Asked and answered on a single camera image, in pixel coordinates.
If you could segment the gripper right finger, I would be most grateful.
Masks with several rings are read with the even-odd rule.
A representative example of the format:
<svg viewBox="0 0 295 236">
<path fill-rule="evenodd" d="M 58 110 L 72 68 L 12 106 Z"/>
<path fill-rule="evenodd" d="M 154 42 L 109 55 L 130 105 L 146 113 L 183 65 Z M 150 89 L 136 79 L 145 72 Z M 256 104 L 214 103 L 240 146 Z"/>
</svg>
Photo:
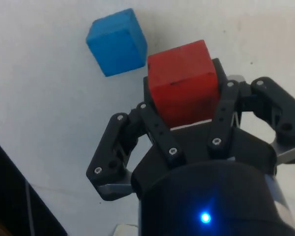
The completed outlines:
<svg viewBox="0 0 295 236">
<path fill-rule="evenodd" d="M 295 164 L 295 99 L 269 77 L 248 84 L 241 76 L 227 79 L 219 59 L 213 59 L 220 99 L 215 109 L 207 147 L 225 157 L 240 127 L 243 112 L 253 112 L 274 131 L 272 147 L 278 164 Z"/>
</svg>

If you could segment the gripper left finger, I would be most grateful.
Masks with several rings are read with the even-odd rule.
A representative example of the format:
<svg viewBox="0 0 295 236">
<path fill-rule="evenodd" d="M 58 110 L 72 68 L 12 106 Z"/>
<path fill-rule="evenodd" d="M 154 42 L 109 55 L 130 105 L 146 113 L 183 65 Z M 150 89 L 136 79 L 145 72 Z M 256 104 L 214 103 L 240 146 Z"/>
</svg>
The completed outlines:
<svg viewBox="0 0 295 236">
<path fill-rule="evenodd" d="M 144 100 L 129 114 L 111 116 L 86 175 L 93 187 L 105 201 L 114 201 L 132 193 L 138 198 L 144 194 L 144 180 L 152 179 L 145 170 L 154 170 L 151 164 L 130 172 L 127 164 L 138 139 L 147 135 L 157 149 L 166 171 L 185 165 L 186 157 L 169 127 L 159 116 L 150 89 L 148 78 L 143 78 Z"/>
</svg>

